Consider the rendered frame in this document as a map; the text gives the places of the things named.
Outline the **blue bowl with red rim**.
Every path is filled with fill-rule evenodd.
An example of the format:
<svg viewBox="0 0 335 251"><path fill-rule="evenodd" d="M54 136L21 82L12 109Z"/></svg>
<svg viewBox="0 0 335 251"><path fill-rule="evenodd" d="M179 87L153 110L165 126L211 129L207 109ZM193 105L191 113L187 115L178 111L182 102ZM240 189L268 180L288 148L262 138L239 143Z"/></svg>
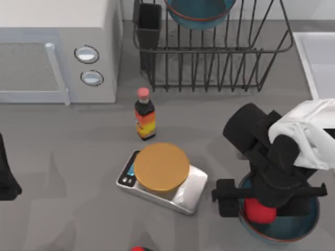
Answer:
<svg viewBox="0 0 335 251"><path fill-rule="evenodd" d="M244 214L244 198L238 200L239 205L239 219L255 236L271 243L293 243L305 238L316 227L320 216L320 205L318 197L326 196L327 189L325 184L319 187L312 187L310 184L303 180L302 183L295 182L294 178L288 181L280 180L270 183L265 180L260 174L253 175L248 173L239 183L239 188L250 189L253 188L253 182L258 181L257 187L266 186L270 191L263 196L266 203L269 205L279 205L280 207L287 204L290 199L295 197L308 197L313 198L311 203L311 212L307 216L276 216L274 222L270 224L257 224L250 222Z"/></svg>
<svg viewBox="0 0 335 251"><path fill-rule="evenodd" d="M215 28L228 17L236 0L164 0L171 18L193 30Z"/></svg>

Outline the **red apple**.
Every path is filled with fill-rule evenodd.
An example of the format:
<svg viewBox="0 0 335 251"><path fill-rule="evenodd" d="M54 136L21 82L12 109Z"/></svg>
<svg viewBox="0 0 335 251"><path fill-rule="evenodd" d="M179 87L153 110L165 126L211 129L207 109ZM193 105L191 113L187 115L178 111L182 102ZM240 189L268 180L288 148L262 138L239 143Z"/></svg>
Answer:
<svg viewBox="0 0 335 251"><path fill-rule="evenodd" d="M243 208L246 218L257 224L270 224L277 216L277 208L266 207L256 198L246 198Z"/></svg>

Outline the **silver kitchen scale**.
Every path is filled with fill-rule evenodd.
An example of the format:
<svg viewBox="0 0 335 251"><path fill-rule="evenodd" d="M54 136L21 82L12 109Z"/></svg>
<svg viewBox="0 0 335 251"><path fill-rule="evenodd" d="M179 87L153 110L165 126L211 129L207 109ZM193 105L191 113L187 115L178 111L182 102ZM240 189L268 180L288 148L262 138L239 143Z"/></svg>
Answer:
<svg viewBox="0 0 335 251"><path fill-rule="evenodd" d="M190 165L188 177L176 189L168 192L150 191L143 187L135 176L134 162L139 152L140 150L136 149L132 153L116 180L116 185L128 193L173 211L194 214L207 184L208 175L199 168Z"/></svg>

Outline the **round orange scale plate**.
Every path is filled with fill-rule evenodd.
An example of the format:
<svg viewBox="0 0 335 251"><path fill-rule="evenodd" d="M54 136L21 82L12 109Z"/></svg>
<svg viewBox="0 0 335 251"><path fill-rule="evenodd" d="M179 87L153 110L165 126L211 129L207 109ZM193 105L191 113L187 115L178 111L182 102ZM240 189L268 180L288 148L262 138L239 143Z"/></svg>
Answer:
<svg viewBox="0 0 335 251"><path fill-rule="evenodd" d="M134 172L137 181L151 191L168 192L188 177L190 162L178 146L158 142L147 145L137 154Z"/></svg>

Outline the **dark bottle with red cap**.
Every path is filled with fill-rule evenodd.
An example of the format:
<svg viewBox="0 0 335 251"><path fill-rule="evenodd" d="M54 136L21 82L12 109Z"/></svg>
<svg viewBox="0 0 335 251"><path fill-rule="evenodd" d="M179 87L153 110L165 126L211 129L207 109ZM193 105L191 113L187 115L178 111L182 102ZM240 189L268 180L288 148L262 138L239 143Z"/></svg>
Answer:
<svg viewBox="0 0 335 251"><path fill-rule="evenodd" d="M155 136L155 107L148 88L139 88L137 97L138 100L134 105L136 130L139 138L145 141Z"/></svg>

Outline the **white sink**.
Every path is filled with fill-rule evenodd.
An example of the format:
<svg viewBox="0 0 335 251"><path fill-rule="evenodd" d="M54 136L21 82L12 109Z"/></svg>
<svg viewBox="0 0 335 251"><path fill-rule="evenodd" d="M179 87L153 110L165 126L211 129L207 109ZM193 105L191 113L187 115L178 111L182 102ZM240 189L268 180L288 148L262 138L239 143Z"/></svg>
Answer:
<svg viewBox="0 0 335 251"><path fill-rule="evenodd" d="M335 99L335 32L293 33L312 99Z"/></svg>

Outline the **round silver microwave knob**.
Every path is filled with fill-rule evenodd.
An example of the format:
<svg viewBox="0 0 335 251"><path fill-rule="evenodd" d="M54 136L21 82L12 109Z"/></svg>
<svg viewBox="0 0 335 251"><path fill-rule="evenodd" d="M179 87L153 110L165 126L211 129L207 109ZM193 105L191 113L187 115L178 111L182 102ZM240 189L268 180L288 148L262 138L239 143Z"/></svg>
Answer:
<svg viewBox="0 0 335 251"><path fill-rule="evenodd" d="M93 64L99 60L99 52L89 45L76 48L74 56L79 62L84 64Z"/></svg>
<svg viewBox="0 0 335 251"><path fill-rule="evenodd" d="M81 81L87 86L99 86L104 82L103 75L98 71L86 71L81 73Z"/></svg>

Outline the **black cutlery holder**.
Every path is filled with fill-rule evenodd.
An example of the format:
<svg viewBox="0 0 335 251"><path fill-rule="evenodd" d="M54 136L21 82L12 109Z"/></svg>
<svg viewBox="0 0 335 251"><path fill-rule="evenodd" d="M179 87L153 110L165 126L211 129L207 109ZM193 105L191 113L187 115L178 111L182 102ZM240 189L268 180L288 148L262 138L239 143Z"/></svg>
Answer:
<svg viewBox="0 0 335 251"><path fill-rule="evenodd" d="M162 6L160 4L142 3L140 0L134 0L133 23L141 49L157 49L161 22Z"/></svg>

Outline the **pale microwave oven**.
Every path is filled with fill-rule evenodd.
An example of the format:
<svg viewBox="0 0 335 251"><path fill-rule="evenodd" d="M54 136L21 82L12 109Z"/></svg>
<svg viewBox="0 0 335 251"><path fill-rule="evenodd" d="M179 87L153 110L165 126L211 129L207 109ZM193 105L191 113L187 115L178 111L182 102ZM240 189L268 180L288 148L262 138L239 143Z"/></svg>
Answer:
<svg viewBox="0 0 335 251"><path fill-rule="evenodd" d="M61 39L62 55L68 71L68 87L71 104L113 103L116 100L119 73L121 39L113 36L111 28L44 28L56 30ZM99 52L99 60L93 64L79 62L74 50L89 45ZM81 81L81 73L98 71L104 82L96 87Z"/></svg>

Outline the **glass microwave door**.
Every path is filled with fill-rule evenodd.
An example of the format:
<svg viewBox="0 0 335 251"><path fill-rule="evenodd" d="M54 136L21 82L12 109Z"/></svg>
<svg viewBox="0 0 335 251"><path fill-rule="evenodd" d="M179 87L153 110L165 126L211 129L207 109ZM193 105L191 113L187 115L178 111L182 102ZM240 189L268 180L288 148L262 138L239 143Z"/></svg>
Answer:
<svg viewBox="0 0 335 251"><path fill-rule="evenodd" d="M69 74L56 30L0 28L0 104L65 104L44 47L48 42L55 45L69 90Z"/></svg>

